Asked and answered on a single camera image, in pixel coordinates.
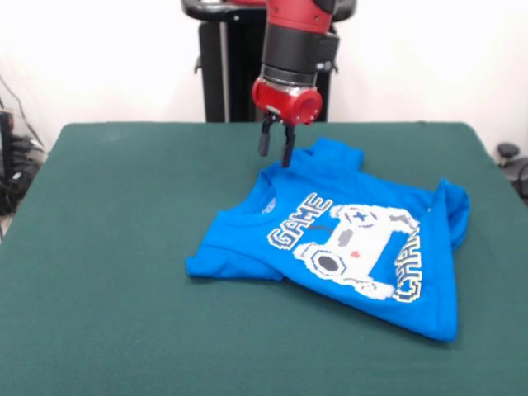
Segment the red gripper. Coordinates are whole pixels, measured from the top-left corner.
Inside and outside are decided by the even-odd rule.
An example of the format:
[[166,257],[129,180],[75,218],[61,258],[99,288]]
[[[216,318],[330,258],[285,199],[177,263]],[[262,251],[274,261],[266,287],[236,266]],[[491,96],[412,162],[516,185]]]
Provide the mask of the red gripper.
[[252,99],[265,114],[260,133],[258,153],[266,157],[270,144],[271,127],[278,116],[285,124],[285,145],[281,166],[288,168],[295,147],[294,125],[309,125],[323,108],[323,99],[315,87],[286,87],[258,78],[252,86]]

